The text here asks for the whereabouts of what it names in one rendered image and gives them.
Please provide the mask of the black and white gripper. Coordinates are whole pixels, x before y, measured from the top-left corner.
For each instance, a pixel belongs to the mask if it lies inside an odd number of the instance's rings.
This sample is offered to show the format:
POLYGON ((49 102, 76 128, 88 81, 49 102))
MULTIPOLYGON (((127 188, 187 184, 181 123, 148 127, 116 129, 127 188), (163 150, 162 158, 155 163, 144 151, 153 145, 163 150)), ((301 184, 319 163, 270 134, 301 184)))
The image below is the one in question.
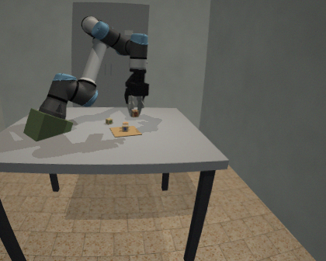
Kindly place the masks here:
POLYGON ((149 84, 144 82, 144 74, 146 74, 146 69, 131 69, 134 74, 134 79, 127 84, 127 89, 125 91, 125 100, 130 116, 132 117, 132 109, 134 109, 134 96, 137 96, 138 104, 137 110, 139 111, 139 116, 141 109, 144 108, 144 97, 148 96, 149 93, 149 84), (139 73, 141 72, 141 74, 139 73), (135 74, 137 73, 137 75, 135 74), (142 79, 143 75, 143 79, 142 79), (138 83, 139 82, 139 83, 138 83), (129 87, 129 88, 128 88, 129 87))

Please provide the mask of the tan flat mat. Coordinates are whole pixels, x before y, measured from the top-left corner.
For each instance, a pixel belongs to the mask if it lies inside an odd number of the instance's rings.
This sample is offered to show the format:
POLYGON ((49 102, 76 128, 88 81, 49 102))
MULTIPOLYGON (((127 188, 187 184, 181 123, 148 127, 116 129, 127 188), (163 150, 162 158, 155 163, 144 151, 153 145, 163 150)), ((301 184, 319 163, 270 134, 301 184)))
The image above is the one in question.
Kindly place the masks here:
POLYGON ((128 131, 122 131, 122 127, 110 127, 109 128, 114 137, 127 137, 127 136, 135 136, 142 135, 142 133, 135 126, 128 126, 128 131))

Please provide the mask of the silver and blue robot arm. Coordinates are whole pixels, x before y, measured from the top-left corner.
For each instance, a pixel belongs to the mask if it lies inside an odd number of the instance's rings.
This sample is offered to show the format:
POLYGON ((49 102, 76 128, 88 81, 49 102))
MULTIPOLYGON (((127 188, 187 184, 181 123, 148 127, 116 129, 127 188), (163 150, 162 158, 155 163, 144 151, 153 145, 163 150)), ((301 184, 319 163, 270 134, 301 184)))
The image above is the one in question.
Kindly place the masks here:
POLYGON ((96 101, 98 91, 95 89, 95 80, 107 48, 115 49, 119 55, 130 55, 131 69, 143 70, 147 67, 145 59, 147 59, 148 37, 146 34, 134 33, 129 40, 94 16, 86 16, 81 21, 81 27, 93 37, 92 50, 82 77, 76 82, 74 76, 56 74, 47 98, 39 108, 42 113, 64 120, 68 101, 85 107, 90 107, 96 101))

